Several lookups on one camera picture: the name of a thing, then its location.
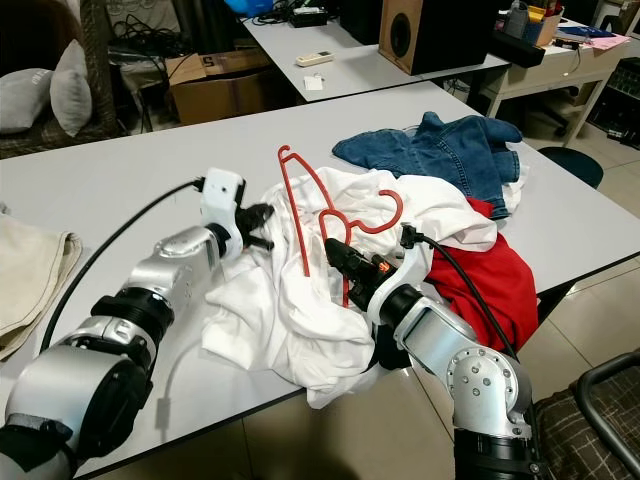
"cushion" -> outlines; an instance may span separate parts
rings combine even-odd
[[[51,108],[62,129],[71,137],[75,137],[91,119],[87,64],[77,40],[69,43],[53,72]]]
[[[53,72],[28,68],[0,78],[0,133],[29,130],[49,103]]]

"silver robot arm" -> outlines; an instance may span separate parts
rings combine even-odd
[[[415,229],[404,226],[405,233]],[[400,350],[435,375],[454,403],[457,480],[536,478],[529,376],[512,358],[477,342],[473,329],[413,285],[424,281],[428,246],[409,242],[395,268],[382,257],[368,261],[343,243],[325,243],[329,263],[352,282],[349,298],[377,325],[393,328]]]
[[[204,226],[160,241],[115,296],[101,298],[75,331],[21,373],[0,429],[0,478],[63,480],[120,446],[153,384],[167,329],[201,298],[222,259],[264,240],[250,235],[271,207],[239,208],[244,181],[211,169]]]

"table surface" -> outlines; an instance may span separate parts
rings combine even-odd
[[[334,21],[306,28],[294,28],[288,23],[254,25],[251,21],[245,26],[307,102],[510,65],[489,54],[480,65],[411,76],[380,55],[378,45],[362,45]],[[296,57],[322,51],[333,53],[335,59],[306,68],[295,63]],[[316,73],[324,78],[324,89],[307,91],[304,77]]]
[[[151,199],[211,166],[247,180],[245,205],[259,200],[282,181],[277,162],[282,144],[290,144],[314,168],[362,171],[332,157],[333,145],[365,130],[416,124],[426,110],[445,122],[474,113],[432,83],[417,83],[10,158],[0,162],[0,197],[16,218],[76,232],[85,246],[96,248]],[[500,227],[531,266],[538,292],[639,253],[639,219],[528,145],[514,148],[531,174],[518,210]],[[291,173],[302,172],[294,167]],[[197,223],[199,196],[182,192],[134,224],[81,282],[54,340],[77,327],[98,298],[117,291],[158,239]],[[246,372],[201,350],[201,319],[202,311],[196,311],[169,329],[153,376],[155,388],[132,435],[112,454],[87,462],[81,474],[213,428],[297,390],[270,371]],[[36,355],[45,323],[0,368],[0,405]]]

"wicker chair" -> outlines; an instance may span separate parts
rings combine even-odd
[[[66,46],[77,38],[85,50],[93,101],[92,118],[75,138],[62,130],[49,107],[28,131],[0,135],[0,159],[119,136],[104,0],[82,0],[80,17],[81,28],[66,4],[58,0],[0,0],[0,76],[25,68],[53,70]],[[34,38],[33,32],[39,35]]]

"denim clothing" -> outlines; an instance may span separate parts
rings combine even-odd
[[[427,112],[412,136],[400,130],[366,132],[339,142],[333,154],[354,165],[401,175],[442,178],[467,197],[491,203],[492,219],[509,215],[502,184],[520,177],[518,154],[505,142],[521,142],[510,123],[471,115],[443,123]]]

